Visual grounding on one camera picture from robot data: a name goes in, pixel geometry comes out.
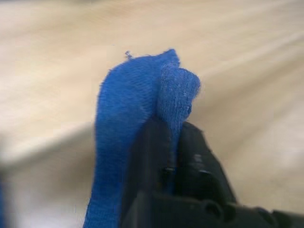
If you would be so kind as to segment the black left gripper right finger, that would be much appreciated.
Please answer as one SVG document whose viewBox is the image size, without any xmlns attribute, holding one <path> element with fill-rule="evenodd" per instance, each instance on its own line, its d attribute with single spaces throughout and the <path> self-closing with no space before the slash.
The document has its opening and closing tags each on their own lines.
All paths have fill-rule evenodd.
<svg viewBox="0 0 304 228">
<path fill-rule="evenodd" d="M 220 162 L 209 148 L 203 132 L 184 122 L 177 149 L 174 193 L 220 205 L 237 203 Z"/>
</svg>

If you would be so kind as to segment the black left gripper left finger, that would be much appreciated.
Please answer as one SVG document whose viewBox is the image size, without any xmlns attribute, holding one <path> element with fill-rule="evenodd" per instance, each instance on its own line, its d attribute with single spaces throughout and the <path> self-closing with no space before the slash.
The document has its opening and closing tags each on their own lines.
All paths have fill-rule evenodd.
<svg viewBox="0 0 304 228">
<path fill-rule="evenodd" d="M 122 225 L 148 225 L 151 199 L 162 192 L 171 174 L 171 132 L 160 119 L 149 119 L 130 149 L 121 202 Z"/>
</svg>

